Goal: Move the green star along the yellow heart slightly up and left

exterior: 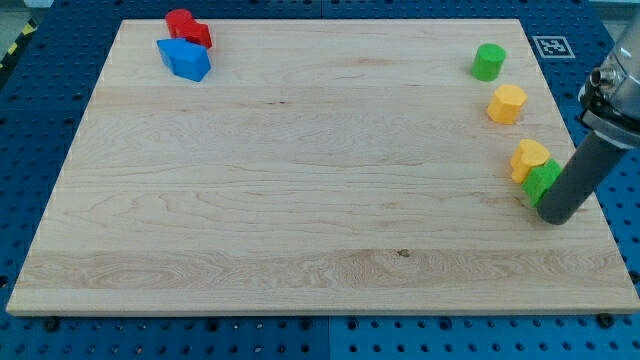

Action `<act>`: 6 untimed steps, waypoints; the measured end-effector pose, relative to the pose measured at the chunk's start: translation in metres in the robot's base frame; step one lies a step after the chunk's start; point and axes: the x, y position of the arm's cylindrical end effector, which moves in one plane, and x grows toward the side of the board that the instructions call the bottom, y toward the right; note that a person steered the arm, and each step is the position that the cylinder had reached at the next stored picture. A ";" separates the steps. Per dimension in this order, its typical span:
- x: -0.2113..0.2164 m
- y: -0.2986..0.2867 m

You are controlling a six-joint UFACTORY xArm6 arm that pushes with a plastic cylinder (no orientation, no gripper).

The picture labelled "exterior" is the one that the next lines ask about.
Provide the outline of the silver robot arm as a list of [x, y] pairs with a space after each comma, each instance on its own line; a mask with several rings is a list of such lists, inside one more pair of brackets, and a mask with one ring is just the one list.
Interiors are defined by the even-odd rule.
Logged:
[[581, 122], [622, 149], [639, 146], [639, 10], [579, 92]]

